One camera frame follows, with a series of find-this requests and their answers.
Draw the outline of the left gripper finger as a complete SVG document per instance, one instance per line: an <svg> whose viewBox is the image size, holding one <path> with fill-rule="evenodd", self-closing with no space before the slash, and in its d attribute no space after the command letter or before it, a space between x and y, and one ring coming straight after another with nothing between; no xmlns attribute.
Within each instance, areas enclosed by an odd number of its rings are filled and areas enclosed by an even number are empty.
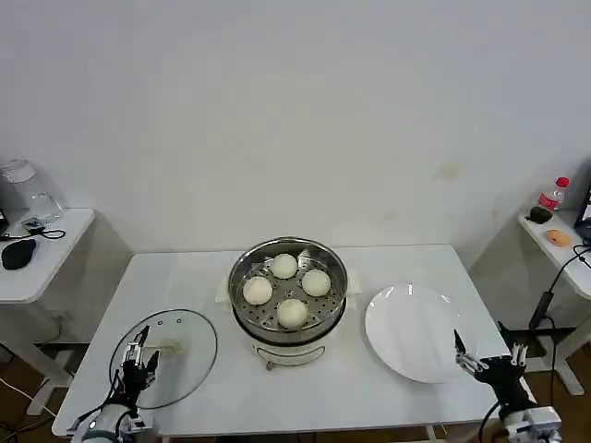
<svg viewBox="0 0 591 443"><path fill-rule="evenodd" d="M144 344L148 338L148 334L150 331L150 326L147 325L143 327L133 338L131 342L129 342L126 346L126 349L123 352L122 357L122 364L126 364L127 362L132 362L134 365L141 365L142 364L142 355L143 355L143 348Z"/></svg>
<svg viewBox="0 0 591 443"><path fill-rule="evenodd" d="M155 351L143 368L144 385L149 386L156 378L156 369L160 358L160 352Z"/></svg>

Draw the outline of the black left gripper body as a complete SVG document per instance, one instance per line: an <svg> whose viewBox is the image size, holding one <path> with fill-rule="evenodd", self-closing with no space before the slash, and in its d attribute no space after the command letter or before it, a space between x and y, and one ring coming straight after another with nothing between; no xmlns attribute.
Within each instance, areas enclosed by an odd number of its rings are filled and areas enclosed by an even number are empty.
<svg viewBox="0 0 591 443"><path fill-rule="evenodd" d="M137 402L139 394L149 386L144 385L144 364L134 365L127 362L122 365L123 399L125 402Z"/></svg>

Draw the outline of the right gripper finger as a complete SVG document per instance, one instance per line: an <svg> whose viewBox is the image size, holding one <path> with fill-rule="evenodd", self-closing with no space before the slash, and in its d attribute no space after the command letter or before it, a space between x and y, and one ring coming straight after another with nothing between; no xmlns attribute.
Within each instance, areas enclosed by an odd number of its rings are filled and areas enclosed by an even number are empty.
<svg viewBox="0 0 591 443"><path fill-rule="evenodd" d="M511 365L525 368L528 346L516 340L514 338L514 334L509 329L507 329L500 321L497 322L497 326L501 334L501 337L503 338L507 348L511 352Z"/></svg>
<svg viewBox="0 0 591 443"><path fill-rule="evenodd" d="M455 362L466 373L475 375L488 369L488 365L470 354L456 329L454 332Z"/></svg>

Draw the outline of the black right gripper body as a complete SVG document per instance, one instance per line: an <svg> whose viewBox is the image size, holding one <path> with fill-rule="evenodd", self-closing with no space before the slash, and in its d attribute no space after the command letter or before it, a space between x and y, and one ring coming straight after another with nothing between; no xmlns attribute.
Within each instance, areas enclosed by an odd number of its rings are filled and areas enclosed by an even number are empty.
<svg viewBox="0 0 591 443"><path fill-rule="evenodd" d="M523 366L513 365L512 358L504 355L481 359L475 379L492 387L500 406L500 416L508 416L537 406L522 386L524 374Z"/></svg>

